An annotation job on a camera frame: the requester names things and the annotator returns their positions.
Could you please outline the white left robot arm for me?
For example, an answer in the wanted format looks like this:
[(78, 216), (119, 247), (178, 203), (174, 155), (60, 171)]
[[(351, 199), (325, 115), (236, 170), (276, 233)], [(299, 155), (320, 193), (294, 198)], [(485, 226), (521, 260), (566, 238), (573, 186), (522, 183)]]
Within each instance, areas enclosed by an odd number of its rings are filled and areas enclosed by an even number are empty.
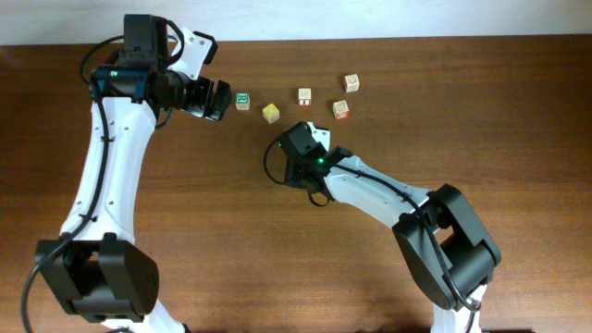
[(156, 262), (137, 248), (134, 205), (152, 135), (174, 111), (219, 121), (229, 85), (204, 78), (217, 50), (207, 34), (153, 15), (124, 18), (122, 46), (83, 71), (92, 135), (80, 186), (54, 240), (42, 240), (33, 274), (64, 311), (112, 332), (184, 332), (159, 301)]

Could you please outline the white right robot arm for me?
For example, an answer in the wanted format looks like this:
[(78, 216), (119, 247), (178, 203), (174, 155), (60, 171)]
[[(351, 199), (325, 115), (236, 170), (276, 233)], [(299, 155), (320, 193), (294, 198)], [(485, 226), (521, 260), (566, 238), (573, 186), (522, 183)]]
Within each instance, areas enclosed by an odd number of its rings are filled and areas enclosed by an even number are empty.
[(349, 204), (391, 229), (411, 276), (434, 308), (434, 332), (478, 332), (481, 301), (500, 249), (465, 196), (382, 174), (351, 151), (331, 148), (330, 132), (299, 122), (273, 145), (286, 156), (281, 184)]

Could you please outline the green letter R block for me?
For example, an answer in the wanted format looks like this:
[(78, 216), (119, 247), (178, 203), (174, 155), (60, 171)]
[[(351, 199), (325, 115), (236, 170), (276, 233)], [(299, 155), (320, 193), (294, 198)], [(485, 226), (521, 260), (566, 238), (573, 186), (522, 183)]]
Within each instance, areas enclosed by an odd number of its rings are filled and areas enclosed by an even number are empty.
[(240, 111), (250, 109), (251, 99), (247, 92), (237, 92), (235, 96), (235, 106)]

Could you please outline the yellow wooden block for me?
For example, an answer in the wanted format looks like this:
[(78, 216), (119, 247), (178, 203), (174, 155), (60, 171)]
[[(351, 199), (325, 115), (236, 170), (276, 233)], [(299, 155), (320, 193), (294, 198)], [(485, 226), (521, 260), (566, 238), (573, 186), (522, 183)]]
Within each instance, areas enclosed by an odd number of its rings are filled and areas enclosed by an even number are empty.
[(279, 117), (280, 117), (279, 110), (273, 103), (266, 105), (262, 109), (262, 114), (263, 114), (264, 119), (269, 124), (276, 122), (277, 120), (279, 120)]

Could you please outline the red picture wooden block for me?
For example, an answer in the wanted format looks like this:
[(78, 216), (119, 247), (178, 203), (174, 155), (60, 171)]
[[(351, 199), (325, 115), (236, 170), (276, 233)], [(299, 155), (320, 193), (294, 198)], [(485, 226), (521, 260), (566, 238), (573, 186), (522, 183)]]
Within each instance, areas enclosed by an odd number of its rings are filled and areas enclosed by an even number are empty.
[(345, 100), (334, 102), (332, 111), (335, 119), (347, 118), (350, 115), (350, 108)]

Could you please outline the red pattern wooden block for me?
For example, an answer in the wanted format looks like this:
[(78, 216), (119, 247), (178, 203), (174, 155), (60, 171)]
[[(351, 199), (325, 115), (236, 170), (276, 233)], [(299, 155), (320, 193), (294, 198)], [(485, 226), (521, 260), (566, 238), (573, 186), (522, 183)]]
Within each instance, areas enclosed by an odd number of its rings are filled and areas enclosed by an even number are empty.
[(312, 89), (311, 88), (299, 88), (298, 89), (298, 104), (300, 106), (310, 106), (312, 101)]

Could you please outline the brown picture wooden block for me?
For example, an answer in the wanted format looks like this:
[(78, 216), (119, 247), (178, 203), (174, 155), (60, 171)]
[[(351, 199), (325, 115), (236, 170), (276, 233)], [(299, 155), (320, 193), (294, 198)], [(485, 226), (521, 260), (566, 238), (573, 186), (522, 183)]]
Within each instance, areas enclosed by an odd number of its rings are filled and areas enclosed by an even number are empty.
[(357, 74), (350, 74), (344, 77), (344, 89), (346, 93), (357, 92), (360, 89), (360, 81)]

